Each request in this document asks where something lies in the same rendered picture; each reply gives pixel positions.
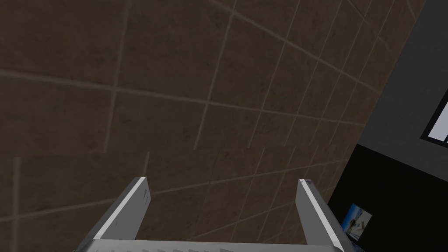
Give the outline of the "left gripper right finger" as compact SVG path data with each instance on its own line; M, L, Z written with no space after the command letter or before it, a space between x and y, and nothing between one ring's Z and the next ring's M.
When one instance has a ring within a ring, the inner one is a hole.
M308 245L352 245L311 180L298 180L295 204Z

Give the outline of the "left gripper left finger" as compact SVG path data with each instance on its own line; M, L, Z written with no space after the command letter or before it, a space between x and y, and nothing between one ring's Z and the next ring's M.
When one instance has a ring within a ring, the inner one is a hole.
M93 239L134 240L150 202L147 178L135 177L94 226Z

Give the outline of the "blue picture on wall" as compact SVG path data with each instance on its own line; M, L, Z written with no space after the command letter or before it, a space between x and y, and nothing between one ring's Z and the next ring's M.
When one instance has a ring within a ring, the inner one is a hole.
M356 204L352 204L341 224L342 230L349 237L358 241L371 217L372 215L369 212L363 210Z

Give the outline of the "window with dark frame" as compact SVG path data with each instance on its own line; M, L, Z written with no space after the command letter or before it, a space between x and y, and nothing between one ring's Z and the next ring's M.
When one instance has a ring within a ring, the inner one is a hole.
M448 148L448 100L438 104L420 139Z

